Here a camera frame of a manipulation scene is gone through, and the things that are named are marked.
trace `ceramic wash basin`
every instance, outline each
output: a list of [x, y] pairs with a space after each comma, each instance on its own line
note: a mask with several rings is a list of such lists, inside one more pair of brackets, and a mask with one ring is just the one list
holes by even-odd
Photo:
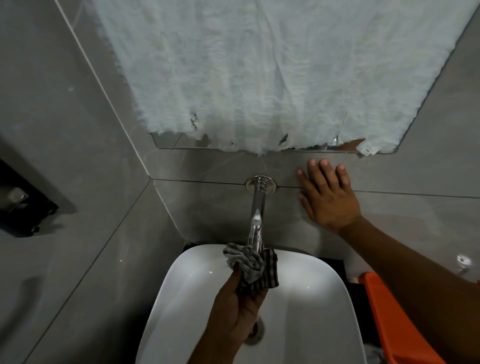
[[[187, 363], [231, 274], [223, 247], [200, 245], [174, 262], [148, 319], [138, 364]], [[280, 286], [268, 292], [259, 312], [264, 335], [242, 345], [234, 363], [365, 364], [353, 306], [336, 272], [310, 255], [276, 253]]]

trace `orange bucket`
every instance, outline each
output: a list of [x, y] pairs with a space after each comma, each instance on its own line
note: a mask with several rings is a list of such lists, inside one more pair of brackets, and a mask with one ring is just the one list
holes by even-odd
[[376, 273], [363, 273], [359, 281], [365, 285], [385, 359], [389, 363], [445, 363], [413, 326]]

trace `person's left hand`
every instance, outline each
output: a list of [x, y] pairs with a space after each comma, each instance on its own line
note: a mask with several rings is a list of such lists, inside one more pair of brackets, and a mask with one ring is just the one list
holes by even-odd
[[237, 350], [252, 332], [258, 310], [268, 292], [260, 291], [255, 297], [238, 295], [236, 288], [241, 276], [242, 270], [237, 269], [220, 289], [205, 330], [206, 335], [220, 337], [225, 344]]

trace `cleaning rag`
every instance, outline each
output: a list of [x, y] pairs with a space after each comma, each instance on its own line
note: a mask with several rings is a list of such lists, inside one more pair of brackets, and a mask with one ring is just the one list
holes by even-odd
[[228, 243], [223, 249], [227, 264], [233, 270], [238, 265], [243, 271], [238, 292], [252, 295], [265, 288], [278, 287], [277, 260], [273, 249], [258, 253], [251, 245]]

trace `faucet spout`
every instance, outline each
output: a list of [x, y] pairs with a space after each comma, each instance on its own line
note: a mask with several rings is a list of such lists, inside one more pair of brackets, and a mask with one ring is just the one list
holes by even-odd
[[253, 194], [252, 211], [250, 213], [250, 232], [247, 243], [261, 253], [264, 250], [262, 227], [264, 223], [265, 197], [272, 194], [276, 185], [271, 178], [255, 176], [245, 183], [247, 189]]

